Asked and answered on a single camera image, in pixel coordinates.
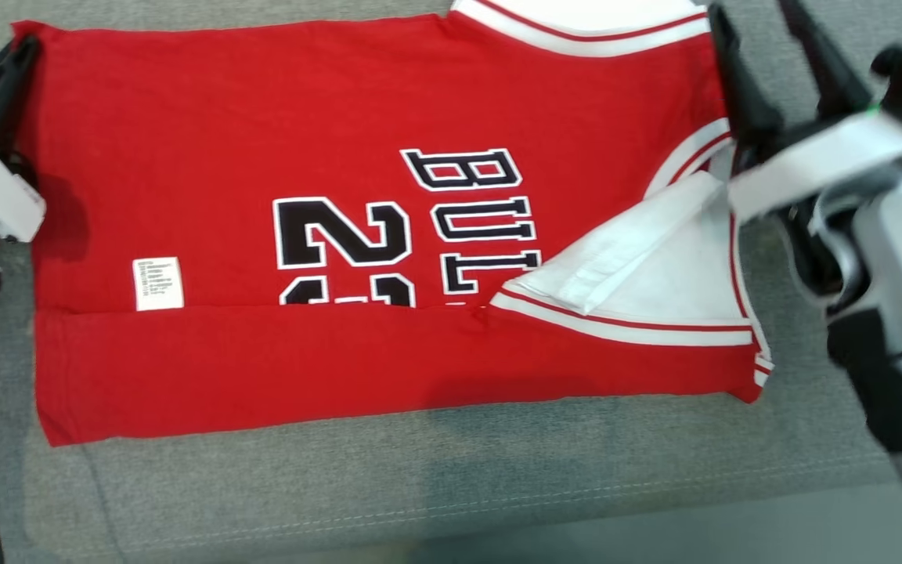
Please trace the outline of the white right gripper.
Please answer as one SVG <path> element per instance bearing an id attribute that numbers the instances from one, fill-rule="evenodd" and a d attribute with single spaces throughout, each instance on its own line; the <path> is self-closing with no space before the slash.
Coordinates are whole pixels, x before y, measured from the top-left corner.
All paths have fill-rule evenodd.
<path id="1" fill-rule="evenodd" d="M 734 178 L 727 193 L 739 222 L 786 208 L 902 157 L 902 121 L 881 110 L 863 112 L 872 106 L 872 94 L 834 40 L 801 0 L 778 3 L 819 92 L 817 118 L 857 115 L 784 150 L 783 115 L 745 64 L 740 35 L 726 8 L 709 5 L 706 14 L 734 140 Z"/>

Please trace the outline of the red white basketball jersey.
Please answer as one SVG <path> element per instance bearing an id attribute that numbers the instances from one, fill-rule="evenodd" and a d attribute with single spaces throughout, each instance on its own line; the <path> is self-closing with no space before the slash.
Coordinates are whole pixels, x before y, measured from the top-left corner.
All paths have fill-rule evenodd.
<path id="1" fill-rule="evenodd" d="M 772 374 L 692 0 L 14 29 L 53 447 Z"/>

